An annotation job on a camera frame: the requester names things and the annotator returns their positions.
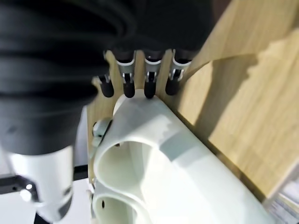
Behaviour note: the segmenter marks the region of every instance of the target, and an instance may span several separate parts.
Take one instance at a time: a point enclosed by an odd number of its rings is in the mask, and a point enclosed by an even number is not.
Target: circular opening
[[[96,202],[96,215],[103,224],[134,224],[140,223],[137,212],[128,204],[111,198],[99,198]]]

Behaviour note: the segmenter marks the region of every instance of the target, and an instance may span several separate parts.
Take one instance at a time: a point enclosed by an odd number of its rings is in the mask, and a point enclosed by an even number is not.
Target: black fabric
[[[104,50],[194,53],[212,27],[208,0],[0,0],[2,147],[34,155],[73,145],[97,94],[92,77],[109,69]]]

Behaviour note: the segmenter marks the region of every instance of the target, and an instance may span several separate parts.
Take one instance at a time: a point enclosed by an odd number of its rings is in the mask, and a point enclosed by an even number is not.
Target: white cylinder
[[[130,198],[127,204],[144,208],[153,224],[274,223],[172,111],[143,90],[117,101],[93,169],[111,194]]]

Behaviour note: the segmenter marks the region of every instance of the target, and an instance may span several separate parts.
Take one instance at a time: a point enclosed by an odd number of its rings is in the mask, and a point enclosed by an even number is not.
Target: metal joint
[[[186,68],[191,64],[190,62],[187,63],[179,63],[174,59],[174,55],[172,57],[171,69],[169,72],[169,79],[173,80],[176,77],[177,81],[179,82],[183,78],[184,71]]]
[[[134,82],[134,75],[133,73],[123,73],[122,75],[123,83],[133,83]]]
[[[153,80],[151,80],[151,81],[155,83],[157,80],[157,72],[155,72],[155,71],[148,71],[145,75],[145,81],[147,83],[150,82],[150,74],[154,74]]]

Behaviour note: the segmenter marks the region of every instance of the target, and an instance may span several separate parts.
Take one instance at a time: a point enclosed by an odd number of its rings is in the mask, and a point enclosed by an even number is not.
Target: wooden board
[[[263,201],[299,159],[299,0],[233,0],[174,97],[164,91],[171,57],[167,51],[157,95]],[[122,94],[111,52],[107,58],[115,95],[100,93],[88,107],[89,146],[94,122],[112,116]],[[138,52],[136,88],[143,82]]]

